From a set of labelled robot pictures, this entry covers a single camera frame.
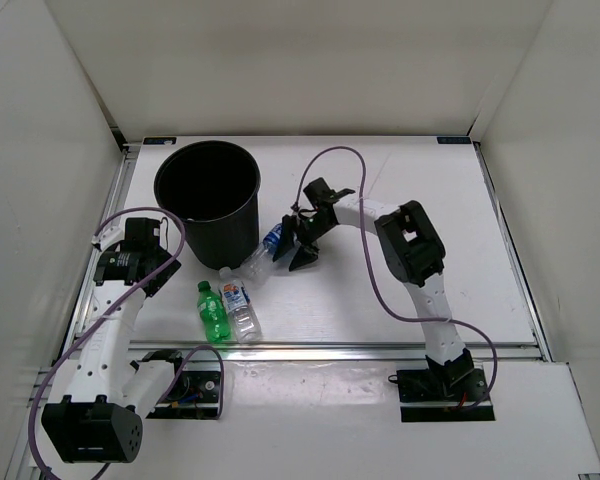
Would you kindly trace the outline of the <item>clear bottle blue label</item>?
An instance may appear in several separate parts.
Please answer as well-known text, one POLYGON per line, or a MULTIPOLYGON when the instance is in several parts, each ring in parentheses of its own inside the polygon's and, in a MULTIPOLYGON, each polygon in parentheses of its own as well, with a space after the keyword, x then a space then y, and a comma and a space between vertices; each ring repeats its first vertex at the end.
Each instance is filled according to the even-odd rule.
POLYGON ((254 252, 243 261, 240 273, 255 283, 263 284, 273 273, 274 256, 282 233, 282 224, 276 224, 263 238, 254 252))

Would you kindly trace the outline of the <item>green soda bottle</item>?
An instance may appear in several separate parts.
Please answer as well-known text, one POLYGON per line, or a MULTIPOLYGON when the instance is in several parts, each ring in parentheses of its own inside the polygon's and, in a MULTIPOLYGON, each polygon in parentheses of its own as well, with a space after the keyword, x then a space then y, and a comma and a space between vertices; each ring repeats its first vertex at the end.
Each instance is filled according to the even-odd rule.
POLYGON ((199 282, 197 287, 197 310, 207 340, 214 344, 229 341, 232 331, 221 297, 212 290, 208 281, 199 282))

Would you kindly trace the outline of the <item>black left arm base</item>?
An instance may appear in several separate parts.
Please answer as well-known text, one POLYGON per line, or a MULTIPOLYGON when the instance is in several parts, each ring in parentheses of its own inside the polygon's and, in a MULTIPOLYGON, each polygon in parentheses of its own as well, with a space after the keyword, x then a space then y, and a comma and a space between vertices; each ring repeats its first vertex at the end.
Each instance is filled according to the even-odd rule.
POLYGON ((175 384, 148 413, 155 420, 219 420, 224 408, 225 368, 220 352, 200 345, 187 354, 163 349, 144 361, 166 360, 174 367, 175 384))

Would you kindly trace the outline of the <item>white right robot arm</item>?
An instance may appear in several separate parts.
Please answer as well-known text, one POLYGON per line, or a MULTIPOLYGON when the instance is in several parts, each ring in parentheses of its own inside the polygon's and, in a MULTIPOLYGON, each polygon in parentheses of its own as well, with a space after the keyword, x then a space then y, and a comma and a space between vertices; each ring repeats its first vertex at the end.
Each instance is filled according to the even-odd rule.
POLYGON ((474 362, 446 297, 446 251, 422 205, 410 201, 397 206, 349 196, 318 201, 309 216, 295 212, 282 217, 274 258, 296 248, 289 269, 303 268, 317 260, 317 240, 340 225, 359 229, 364 253, 368 252, 367 235, 377 237, 387 268, 406 288, 416 309, 416 316, 405 321, 422 327, 430 390, 440 399, 456 397, 473 372, 474 362))

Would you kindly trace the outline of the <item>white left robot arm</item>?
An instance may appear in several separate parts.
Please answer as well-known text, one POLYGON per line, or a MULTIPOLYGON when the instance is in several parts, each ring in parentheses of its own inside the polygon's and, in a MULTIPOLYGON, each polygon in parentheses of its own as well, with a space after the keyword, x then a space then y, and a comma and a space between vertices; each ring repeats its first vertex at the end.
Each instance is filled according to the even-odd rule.
POLYGON ((143 420, 163 395, 186 395, 190 377, 167 360, 128 359, 134 324, 180 264, 160 246, 104 251, 94 274, 92 321, 62 399, 47 404, 41 423, 66 463, 130 463, 142 442, 143 420))

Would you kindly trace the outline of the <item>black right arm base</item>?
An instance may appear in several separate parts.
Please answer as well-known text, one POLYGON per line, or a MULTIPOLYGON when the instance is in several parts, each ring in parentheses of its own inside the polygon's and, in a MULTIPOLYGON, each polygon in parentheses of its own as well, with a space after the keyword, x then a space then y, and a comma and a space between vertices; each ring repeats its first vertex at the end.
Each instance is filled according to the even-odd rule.
POLYGON ((495 413, 484 370, 476 368, 446 388, 429 370, 398 370, 387 380, 398 388, 403 423, 491 422, 495 413))

